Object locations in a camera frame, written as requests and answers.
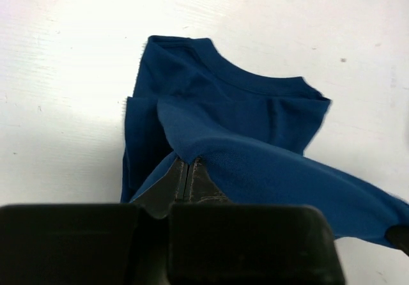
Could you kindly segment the blue t shirt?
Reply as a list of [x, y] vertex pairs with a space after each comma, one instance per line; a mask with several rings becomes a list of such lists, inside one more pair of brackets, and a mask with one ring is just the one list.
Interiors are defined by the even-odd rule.
[[242, 70], [208, 38], [151, 36], [127, 99], [121, 201], [153, 186], [176, 158], [200, 158], [236, 203], [311, 205], [336, 238], [391, 247], [386, 233], [408, 225], [408, 204], [304, 157], [329, 106], [303, 78]]

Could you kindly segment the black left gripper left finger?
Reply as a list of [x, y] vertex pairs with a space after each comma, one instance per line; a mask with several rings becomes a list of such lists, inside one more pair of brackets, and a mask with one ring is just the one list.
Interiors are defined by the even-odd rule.
[[130, 204], [1, 208], [2, 284], [168, 284], [171, 206], [189, 167], [176, 159]]

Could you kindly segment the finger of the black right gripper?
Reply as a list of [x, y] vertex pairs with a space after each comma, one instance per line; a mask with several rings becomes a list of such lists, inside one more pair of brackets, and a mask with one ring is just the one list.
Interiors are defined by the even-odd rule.
[[395, 249], [401, 250], [404, 253], [409, 253], [409, 227], [408, 226], [392, 226], [385, 232], [385, 238]]

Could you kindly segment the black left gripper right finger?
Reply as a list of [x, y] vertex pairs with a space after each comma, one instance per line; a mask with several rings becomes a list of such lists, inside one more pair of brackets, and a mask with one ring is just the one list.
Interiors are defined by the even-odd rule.
[[344, 284], [332, 230], [311, 206], [234, 204], [196, 161], [169, 214], [171, 284]]

